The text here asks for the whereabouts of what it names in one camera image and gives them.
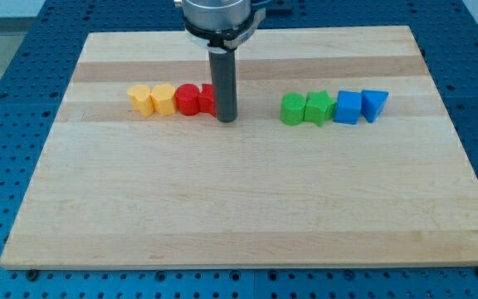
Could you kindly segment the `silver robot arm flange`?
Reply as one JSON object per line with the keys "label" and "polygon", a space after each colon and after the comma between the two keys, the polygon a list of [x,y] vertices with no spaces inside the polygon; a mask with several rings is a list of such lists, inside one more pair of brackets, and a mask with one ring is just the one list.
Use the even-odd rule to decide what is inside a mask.
{"label": "silver robot arm flange", "polygon": [[188,40],[213,54],[235,51],[266,18],[250,0],[174,0],[181,9]]}

